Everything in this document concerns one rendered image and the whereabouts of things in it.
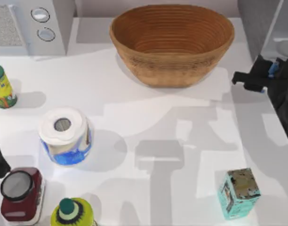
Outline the pale microwave oven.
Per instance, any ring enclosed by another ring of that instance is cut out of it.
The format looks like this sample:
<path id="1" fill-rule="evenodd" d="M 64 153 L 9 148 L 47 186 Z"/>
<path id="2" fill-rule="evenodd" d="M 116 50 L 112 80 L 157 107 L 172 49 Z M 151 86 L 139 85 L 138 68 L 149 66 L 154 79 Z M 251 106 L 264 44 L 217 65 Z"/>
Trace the pale microwave oven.
<path id="1" fill-rule="evenodd" d="M 31 17 L 34 8 L 45 8 L 50 19 L 36 22 Z M 0 57 L 42 60 L 65 56 L 75 13 L 75 0 L 0 0 Z M 54 31 L 53 41 L 37 36 L 44 27 Z"/>

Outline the yellow bottle with green cap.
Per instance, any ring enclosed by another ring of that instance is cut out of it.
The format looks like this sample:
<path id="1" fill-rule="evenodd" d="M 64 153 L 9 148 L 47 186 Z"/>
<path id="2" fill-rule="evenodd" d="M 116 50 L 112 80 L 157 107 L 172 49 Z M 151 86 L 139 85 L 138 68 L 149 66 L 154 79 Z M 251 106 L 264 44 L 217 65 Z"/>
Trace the yellow bottle with green cap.
<path id="1" fill-rule="evenodd" d="M 98 226 L 89 202 L 82 198 L 63 198 L 54 209 L 50 226 Z"/>

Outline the yellow can with green lid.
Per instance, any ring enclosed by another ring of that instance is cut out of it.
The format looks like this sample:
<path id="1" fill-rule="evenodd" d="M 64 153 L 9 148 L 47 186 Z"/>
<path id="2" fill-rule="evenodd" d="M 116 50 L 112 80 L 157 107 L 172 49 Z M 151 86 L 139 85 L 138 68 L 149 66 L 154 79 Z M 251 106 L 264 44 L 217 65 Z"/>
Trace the yellow can with green lid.
<path id="1" fill-rule="evenodd" d="M 17 96 L 14 93 L 3 67 L 0 66 L 0 108 L 11 108 L 16 102 Z"/>

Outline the teal carton box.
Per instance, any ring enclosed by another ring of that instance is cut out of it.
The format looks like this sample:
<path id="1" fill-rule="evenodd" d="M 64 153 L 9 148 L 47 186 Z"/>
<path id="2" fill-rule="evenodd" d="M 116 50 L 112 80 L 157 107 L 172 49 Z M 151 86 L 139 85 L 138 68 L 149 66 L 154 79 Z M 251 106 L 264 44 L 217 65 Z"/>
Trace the teal carton box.
<path id="1" fill-rule="evenodd" d="M 217 191 L 226 220 L 247 216 L 261 197 L 261 191 L 251 168 L 234 169 L 225 173 Z"/>

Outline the brown woven basket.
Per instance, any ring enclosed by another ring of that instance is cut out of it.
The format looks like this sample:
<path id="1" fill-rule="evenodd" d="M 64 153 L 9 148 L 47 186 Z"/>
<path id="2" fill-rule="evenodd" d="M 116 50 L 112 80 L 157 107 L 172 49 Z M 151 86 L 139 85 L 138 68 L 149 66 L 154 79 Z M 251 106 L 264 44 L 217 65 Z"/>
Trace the brown woven basket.
<path id="1" fill-rule="evenodd" d="M 198 83 L 217 66 L 234 36 L 224 15 L 185 4 L 133 8 L 110 25 L 110 38 L 125 66 L 155 88 Z"/>

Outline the toilet paper roll blue wrapper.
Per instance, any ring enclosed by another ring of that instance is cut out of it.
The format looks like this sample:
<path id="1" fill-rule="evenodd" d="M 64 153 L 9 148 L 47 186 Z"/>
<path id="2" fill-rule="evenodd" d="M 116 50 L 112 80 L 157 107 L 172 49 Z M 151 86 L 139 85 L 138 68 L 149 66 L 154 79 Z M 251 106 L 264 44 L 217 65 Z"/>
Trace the toilet paper roll blue wrapper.
<path id="1" fill-rule="evenodd" d="M 72 166 L 84 161 L 92 147 L 91 126 L 84 113 L 72 107 L 52 109 L 42 116 L 38 129 L 51 161 Z"/>

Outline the white microwave knob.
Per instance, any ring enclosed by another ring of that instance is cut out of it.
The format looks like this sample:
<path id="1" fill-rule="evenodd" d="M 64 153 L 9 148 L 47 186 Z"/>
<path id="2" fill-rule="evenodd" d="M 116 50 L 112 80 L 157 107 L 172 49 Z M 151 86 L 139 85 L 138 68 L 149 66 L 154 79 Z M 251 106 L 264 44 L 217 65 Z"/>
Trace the white microwave knob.
<path id="1" fill-rule="evenodd" d="M 56 37 L 55 33 L 53 30 L 51 30 L 50 28 L 44 27 L 42 29 L 39 29 L 37 31 L 37 36 L 46 42 L 50 42 L 53 41 Z"/>
<path id="2" fill-rule="evenodd" d="M 46 23 L 50 19 L 50 14 L 45 8 L 34 8 L 31 10 L 31 17 L 39 23 Z"/>

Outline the dark red jar black lid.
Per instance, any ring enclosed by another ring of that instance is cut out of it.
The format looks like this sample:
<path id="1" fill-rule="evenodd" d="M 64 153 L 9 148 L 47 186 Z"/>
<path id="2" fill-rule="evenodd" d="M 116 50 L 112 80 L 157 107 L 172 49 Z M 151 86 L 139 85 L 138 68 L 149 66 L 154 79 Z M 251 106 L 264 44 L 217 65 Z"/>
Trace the dark red jar black lid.
<path id="1" fill-rule="evenodd" d="M 36 167 L 12 169 L 0 184 L 3 218 L 14 226 L 33 226 L 39 219 L 45 179 Z"/>

